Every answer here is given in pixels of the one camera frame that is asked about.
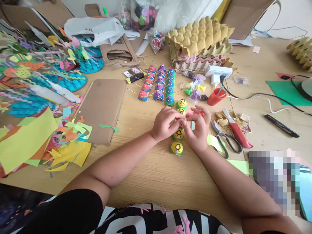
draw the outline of black marker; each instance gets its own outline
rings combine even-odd
[[[265,115],[264,116],[266,119],[268,119],[269,121],[271,121],[272,123],[274,123],[276,126],[278,126],[279,128],[283,129],[286,133],[288,133],[289,135],[291,135],[292,137],[298,138],[300,137],[297,133],[295,133],[293,130],[291,130],[289,127],[286,127],[284,124],[282,124],[280,121],[278,121],[277,119],[274,119],[271,115]]]

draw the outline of plastic bag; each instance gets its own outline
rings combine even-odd
[[[150,0],[131,0],[132,30],[147,31],[154,26],[157,12]]]
[[[65,23],[64,31],[69,39],[75,36],[86,47],[112,45],[124,34],[124,28],[116,18],[72,18]],[[90,37],[94,37],[94,41],[84,41]]]
[[[121,10],[119,12],[119,21],[125,30],[131,29],[130,1],[121,1]]]

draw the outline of black sleeve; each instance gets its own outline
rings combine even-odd
[[[89,189],[75,189],[57,196],[28,223],[24,233],[89,234],[103,213],[100,196]]]

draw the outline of red cup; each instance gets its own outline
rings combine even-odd
[[[219,95],[220,94],[223,94],[221,97],[220,96],[217,96],[218,92],[220,91],[220,88],[217,88],[215,89],[211,95],[209,96],[209,98],[207,98],[207,104],[210,105],[210,106],[214,106],[215,104],[217,104],[218,102],[220,102],[221,100],[225,99],[225,97],[227,96],[227,93],[224,91],[225,90],[221,90]]]

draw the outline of white plastic bag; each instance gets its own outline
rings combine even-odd
[[[75,36],[82,46],[98,46],[101,44],[114,44],[124,33],[124,28],[116,18],[72,18],[64,25],[68,38]]]

